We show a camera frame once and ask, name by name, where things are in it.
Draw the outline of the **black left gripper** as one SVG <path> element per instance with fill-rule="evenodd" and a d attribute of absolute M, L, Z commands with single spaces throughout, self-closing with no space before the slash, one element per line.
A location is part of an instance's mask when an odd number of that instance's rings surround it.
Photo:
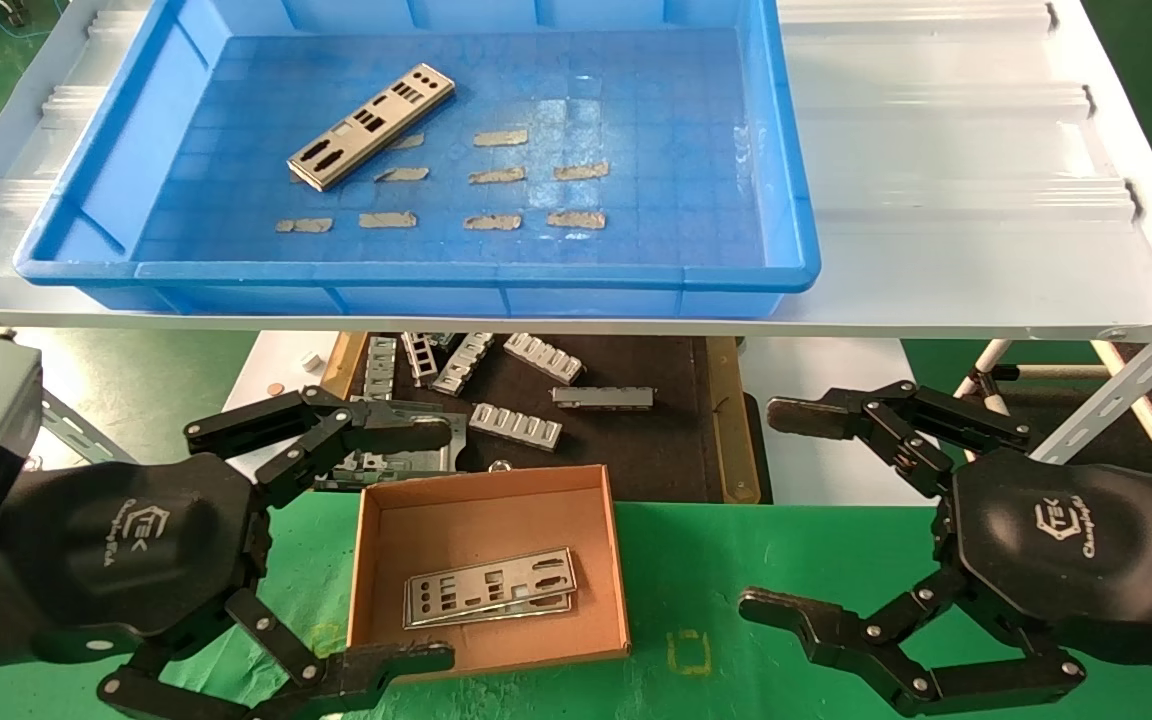
<path fill-rule="evenodd" d="M 20 475 L 0 507 L 0 666 L 132 653 L 96 689 L 131 719 L 324 719 L 452 669 L 444 642 L 314 655 L 252 592 L 270 543 L 259 488 L 217 456 Z M 162 682 L 232 626 L 282 667 L 276 692 L 250 707 Z"/>

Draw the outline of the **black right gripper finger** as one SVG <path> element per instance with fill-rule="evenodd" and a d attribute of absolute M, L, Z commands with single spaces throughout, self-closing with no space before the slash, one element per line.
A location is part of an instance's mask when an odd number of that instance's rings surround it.
<path fill-rule="evenodd" d="M 824 439 L 859 439 L 927 498 L 950 492 L 954 464 L 933 439 L 982 455 L 996 448 L 1030 450 L 1020 420 L 910 381 L 872 391 L 831 388 L 818 400 L 771 397 L 771 429 Z"/>
<path fill-rule="evenodd" d="M 794 632 L 810 664 L 863 680 L 900 717 L 1051 705 L 1075 691 L 1087 670 L 1047 635 L 1005 621 L 1020 659 L 925 667 L 902 642 L 969 594 L 963 571 L 938 570 L 872 615 L 838 602 L 746 588 L 738 614 L 750 623 Z"/>

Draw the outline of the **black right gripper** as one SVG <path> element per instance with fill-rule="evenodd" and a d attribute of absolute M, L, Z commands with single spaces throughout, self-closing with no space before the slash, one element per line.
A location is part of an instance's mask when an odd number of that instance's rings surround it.
<path fill-rule="evenodd" d="M 1152 473 L 995 450 L 956 471 L 946 505 L 960 606 L 993 637 L 1152 666 Z"/>

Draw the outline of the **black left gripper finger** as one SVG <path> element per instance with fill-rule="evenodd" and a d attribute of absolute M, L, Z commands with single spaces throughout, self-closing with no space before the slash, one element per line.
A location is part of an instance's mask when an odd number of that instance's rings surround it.
<path fill-rule="evenodd" d="M 353 452 L 438 450 L 450 442 L 444 420 L 406 419 L 387 401 L 346 401 L 320 386 L 192 420 L 183 434 L 192 455 L 221 458 L 288 441 L 253 473 L 271 509 L 283 509 L 314 487 Z"/>

